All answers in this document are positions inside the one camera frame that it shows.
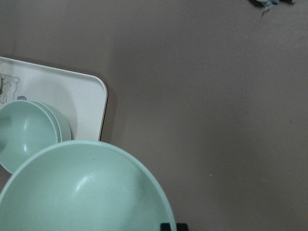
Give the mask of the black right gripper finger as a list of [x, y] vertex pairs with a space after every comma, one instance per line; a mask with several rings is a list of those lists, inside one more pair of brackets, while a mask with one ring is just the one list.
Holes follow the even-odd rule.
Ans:
[[[172, 231], [170, 223], [161, 223], [160, 231]], [[188, 231], [188, 225], [186, 223], [177, 223], [175, 231]]]

